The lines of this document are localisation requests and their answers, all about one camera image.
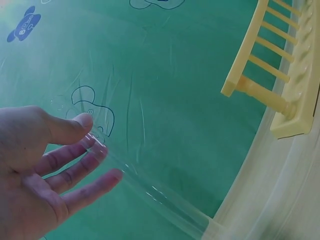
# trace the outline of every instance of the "blue print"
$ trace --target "blue print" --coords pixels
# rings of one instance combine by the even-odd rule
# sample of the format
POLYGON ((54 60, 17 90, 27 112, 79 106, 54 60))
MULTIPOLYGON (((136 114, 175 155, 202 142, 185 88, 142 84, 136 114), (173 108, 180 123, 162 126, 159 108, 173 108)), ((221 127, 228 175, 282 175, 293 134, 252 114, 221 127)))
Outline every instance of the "blue print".
POLYGON ((135 9, 146 9, 151 5, 156 5, 165 10, 179 7, 185 0, 129 0, 131 7, 135 9))
POLYGON ((15 40, 15 38, 18 38, 19 41, 23 41, 29 36, 29 34, 41 19, 40 14, 33 14, 35 11, 35 6, 31 6, 25 11, 22 20, 18 23, 15 30, 10 32, 10 34, 8 35, 6 39, 8 43, 15 40))
MULTIPOLYGON (((107 106, 95 104, 96 93, 95 90, 87 85, 80 86, 73 91, 71 95, 72 104, 76 109, 81 110, 84 113, 92 115, 94 125, 104 135, 110 137, 115 125, 115 115, 111 108, 107 106)), ((66 118, 71 119, 76 116, 76 112, 73 109, 69 109, 66 113, 66 118)), ((105 138, 99 132, 92 130, 93 135, 103 144, 105 138)))

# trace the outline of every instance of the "transparent tube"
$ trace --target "transparent tube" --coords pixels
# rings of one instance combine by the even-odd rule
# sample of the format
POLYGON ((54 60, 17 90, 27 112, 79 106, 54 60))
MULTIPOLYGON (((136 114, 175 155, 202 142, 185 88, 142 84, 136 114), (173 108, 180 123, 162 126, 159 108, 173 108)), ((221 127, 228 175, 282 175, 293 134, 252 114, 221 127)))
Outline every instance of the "transparent tube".
MULTIPOLYGON (((81 113, 74 105, 69 104, 63 95, 56 96, 51 101, 51 107, 56 111, 54 115, 59 118, 65 118, 70 110, 75 114, 81 113)), ((225 227, 214 222, 210 217, 203 214, 171 189, 159 182, 155 182, 146 173, 141 171, 139 166, 132 164, 128 156, 119 150, 117 144, 112 142, 111 138, 101 132, 98 127, 93 125, 91 132, 86 138, 88 140, 95 139, 95 143, 91 147, 86 144, 86 139, 81 141, 82 145, 94 154, 101 154, 100 151, 103 151, 105 149, 104 145, 106 145, 108 148, 107 159, 108 161, 112 161, 115 167, 123 172, 123 181, 154 210, 186 234, 195 240, 237 239, 228 233, 225 227)))

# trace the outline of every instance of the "cartoon character outline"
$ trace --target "cartoon character outline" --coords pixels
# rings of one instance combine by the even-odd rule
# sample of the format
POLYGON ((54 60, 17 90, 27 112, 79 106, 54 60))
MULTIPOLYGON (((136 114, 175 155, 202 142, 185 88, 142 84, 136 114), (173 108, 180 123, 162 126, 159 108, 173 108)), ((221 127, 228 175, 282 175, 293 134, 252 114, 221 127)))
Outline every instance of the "cartoon character outline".
POLYGON ((35 6, 31 6, 25 11, 22 20, 18 23, 15 30, 10 32, 6 38, 8 43, 11 43, 16 38, 18 38, 19 41, 23 41, 30 35, 41 19, 40 14, 33 14, 35 11, 35 6))
MULTIPOLYGON (((110 137, 115 125, 115 114, 111 108, 95 104, 95 99, 96 92, 88 85, 76 88, 71 94, 71 102, 75 108, 91 114, 94 125, 98 130, 107 137, 110 137)), ((65 117, 66 119, 72 119, 76 115, 76 112, 71 108, 66 112, 65 117)), ((92 133, 101 143, 105 143, 106 139, 99 132, 93 129, 92 133)))
POLYGON ((172 10, 180 7, 185 0, 129 0, 129 4, 134 9, 146 9, 151 5, 156 5, 165 10, 172 10))

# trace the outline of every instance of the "green fabric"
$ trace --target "green fabric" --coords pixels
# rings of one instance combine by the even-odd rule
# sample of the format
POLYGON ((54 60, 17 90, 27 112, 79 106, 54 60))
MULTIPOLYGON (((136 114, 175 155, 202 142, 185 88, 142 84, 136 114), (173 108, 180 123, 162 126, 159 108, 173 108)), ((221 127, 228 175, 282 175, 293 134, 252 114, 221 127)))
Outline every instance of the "green fabric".
MULTIPOLYGON (((110 138, 130 162, 213 217, 265 111, 244 94, 236 92, 231 98, 220 94, 257 1, 4 2, 0 3, 0 107, 39 105, 56 113, 50 105, 55 96, 65 95, 71 105, 72 93, 90 86, 95 98, 86 88, 78 100, 110 108, 93 107, 102 125, 108 119, 110 138), (22 29, 7 38, 32 5, 33 14, 41 14, 34 29, 23 41, 17 36, 22 29)), ((286 24, 269 14, 266 18, 287 31, 286 24)), ((263 29, 260 34, 284 47, 279 36, 263 29)), ((275 53, 261 46, 255 46, 253 53, 279 66, 281 58, 275 53)), ((275 81, 251 64, 245 74, 268 89, 275 81)), ((82 110, 91 111, 90 104, 82 105, 82 110)), ((81 185, 109 167, 104 164, 81 185)), ((125 184, 46 238, 189 239, 125 184)))

